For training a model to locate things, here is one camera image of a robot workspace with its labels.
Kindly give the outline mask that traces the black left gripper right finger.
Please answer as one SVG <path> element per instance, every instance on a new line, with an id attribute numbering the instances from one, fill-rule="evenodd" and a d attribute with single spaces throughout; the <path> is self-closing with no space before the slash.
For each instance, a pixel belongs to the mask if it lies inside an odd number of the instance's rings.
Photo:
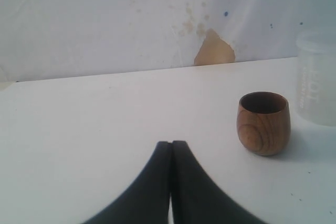
<path id="1" fill-rule="evenodd" d="M 264 223 L 212 181 L 185 141 L 174 141 L 172 152 L 174 223 Z"/>

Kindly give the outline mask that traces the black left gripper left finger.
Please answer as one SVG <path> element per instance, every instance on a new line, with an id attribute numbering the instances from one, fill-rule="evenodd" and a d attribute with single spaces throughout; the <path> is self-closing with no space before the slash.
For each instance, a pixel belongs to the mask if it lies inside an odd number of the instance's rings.
<path id="1" fill-rule="evenodd" d="M 85 223 L 168 223 L 172 144 L 158 142 L 133 183 Z"/>

